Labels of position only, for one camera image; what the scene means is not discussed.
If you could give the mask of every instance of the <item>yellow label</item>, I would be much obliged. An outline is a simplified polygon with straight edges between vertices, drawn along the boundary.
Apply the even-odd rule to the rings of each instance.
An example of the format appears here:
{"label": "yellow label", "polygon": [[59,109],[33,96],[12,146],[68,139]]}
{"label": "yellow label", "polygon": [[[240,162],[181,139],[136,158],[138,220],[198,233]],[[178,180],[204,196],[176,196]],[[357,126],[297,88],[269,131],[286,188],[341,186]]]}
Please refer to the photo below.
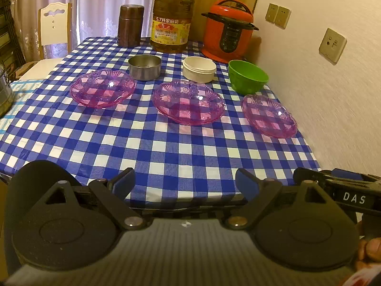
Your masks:
{"label": "yellow label", "polygon": [[168,19],[154,16],[151,40],[164,45],[183,45],[188,42],[190,19]]}

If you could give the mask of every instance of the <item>metal bowl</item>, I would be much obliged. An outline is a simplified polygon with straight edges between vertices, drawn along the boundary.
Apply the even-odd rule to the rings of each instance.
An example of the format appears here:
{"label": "metal bowl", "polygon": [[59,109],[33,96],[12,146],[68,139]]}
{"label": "metal bowl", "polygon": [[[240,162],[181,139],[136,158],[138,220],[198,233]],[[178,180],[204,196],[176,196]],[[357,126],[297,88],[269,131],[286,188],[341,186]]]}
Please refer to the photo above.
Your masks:
{"label": "metal bowl", "polygon": [[136,55],[128,60],[135,80],[154,80],[160,76],[161,59],[153,55]]}

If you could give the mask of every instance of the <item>white chair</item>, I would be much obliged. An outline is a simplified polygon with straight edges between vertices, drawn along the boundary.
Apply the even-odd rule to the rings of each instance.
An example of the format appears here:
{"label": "white chair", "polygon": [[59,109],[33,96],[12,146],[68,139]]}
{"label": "white chair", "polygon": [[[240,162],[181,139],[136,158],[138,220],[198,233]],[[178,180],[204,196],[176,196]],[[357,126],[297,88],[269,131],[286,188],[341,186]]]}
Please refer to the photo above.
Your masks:
{"label": "white chair", "polygon": [[71,3],[55,2],[39,9],[39,50],[41,60],[29,62],[18,70],[21,80],[42,80],[59,64],[63,58],[45,59],[44,46],[67,43],[71,52]]}

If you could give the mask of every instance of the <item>chair seat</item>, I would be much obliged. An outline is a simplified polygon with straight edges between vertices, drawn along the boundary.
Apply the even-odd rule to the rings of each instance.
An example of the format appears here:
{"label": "chair seat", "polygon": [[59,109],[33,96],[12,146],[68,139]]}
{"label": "chair seat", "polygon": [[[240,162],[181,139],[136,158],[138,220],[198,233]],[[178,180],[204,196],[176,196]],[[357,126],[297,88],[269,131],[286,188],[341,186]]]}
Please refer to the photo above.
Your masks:
{"label": "chair seat", "polygon": [[63,58],[43,59],[26,72],[20,79],[21,80],[43,80],[48,77],[49,73],[53,71],[57,64]]}

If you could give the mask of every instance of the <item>purple plate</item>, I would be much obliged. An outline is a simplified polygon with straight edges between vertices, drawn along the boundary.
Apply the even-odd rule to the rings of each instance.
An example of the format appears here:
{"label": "purple plate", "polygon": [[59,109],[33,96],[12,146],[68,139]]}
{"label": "purple plate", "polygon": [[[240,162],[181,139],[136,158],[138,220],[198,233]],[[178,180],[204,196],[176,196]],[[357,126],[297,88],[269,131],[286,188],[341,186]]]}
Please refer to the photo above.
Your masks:
{"label": "purple plate", "polygon": [[162,83],[153,93],[153,102],[163,115],[182,125],[195,126],[221,118],[225,103],[204,84],[187,80]]}
{"label": "purple plate", "polygon": [[249,94],[242,100],[242,110],[250,125],[267,136],[292,138],[298,125],[280,103],[265,96]]}
{"label": "purple plate", "polygon": [[70,93],[79,104],[103,109],[122,102],[135,87],[136,81],[126,72],[103,69],[79,76]]}

